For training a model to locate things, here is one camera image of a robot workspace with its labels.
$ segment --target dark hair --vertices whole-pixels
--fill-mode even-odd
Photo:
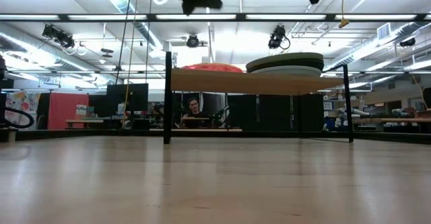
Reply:
[[[193,100],[196,100],[197,104],[199,104],[199,100],[197,100],[197,98],[190,98],[187,102],[189,103],[190,106],[190,102],[192,102]]]

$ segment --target wooden floor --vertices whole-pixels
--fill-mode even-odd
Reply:
[[[0,223],[429,223],[431,147],[84,137],[0,148]]]

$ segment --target stacked plate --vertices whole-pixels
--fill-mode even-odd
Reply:
[[[323,55],[314,52],[279,54],[254,60],[246,65],[247,73],[284,73],[320,77]]]

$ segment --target ceiling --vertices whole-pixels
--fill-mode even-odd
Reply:
[[[320,0],[316,5],[310,6],[309,0],[222,0],[224,6],[221,10],[209,10],[210,13],[340,13],[343,2],[344,11],[350,13],[428,13],[431,11],[429,0]],[[154,0],[131,0],[132,5],[139,13],[182,13],[180,0],[167,0],[162,5]],[[0,13],[119,13],[110,0],[0,0]],[[196,9],[195,13],[207,13],[204,8]],[[17,28],[41,41],[46,39],[41,35],[44,22],[3,22]],[[106,23],[105,40],[103,23],[49,23],[56,28],[73,34],[77,42],[85,45],[87,51],[81,56],[75,53],[73,57],[80,59],[91,66],[102,70],[113,70],[121,61],[122,65],[132,63],[135,70],[145,70],[148,62],[149,70],[160,70],[164,64],[163,58],[149,57],[147,44],[139,31],[132,23]],[[291,47],[286,52],[319,52],[326,61],[330,61],[352,47],[373,37],[376,29],[382,22],[350,23],[339,29],[334,23],[277,23],[277,22],[212,22],[212,50],[215,52],[214,61],[229,63],[244,68],[248,62],[265,57],[269,54],[280,53],[268,49],[269,35],[276,25],[283,24],[286,31],[291,31],[289,38]],[[198,35],[201,41],[209,41],[209,26],[207,22],[153,22],[147,25],[156,38],[169,41],[173,46],[183,46],[184,37],[190,33]],[[121,50],[122,38],[126,42]],[[426,44],[429,36],[421,34],[417,43]],[[48,44],[60,48],[54,42]],[[101,48],[114,50],[111,59],[104,64]],[[403,52],[412,48],[402,48]],[[394,46],[390,45],[370,55],[365,55],[361,61],[352,63],[372,64],[381,63],[395,56]],[[203,56],[203,62],[209,61],[209,55]],[[162,79],[161,75],[153,74],[148,77]]]

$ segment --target person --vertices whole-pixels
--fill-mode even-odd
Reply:
[[[209,120],[185,120],[185,118],[209,118],[208,115],[200,111],[199,102],[196,98],[190,98],[188,103],[190,111],[188,114],[184,114],[181,120],[183,126],[187,128],[209,127]]]

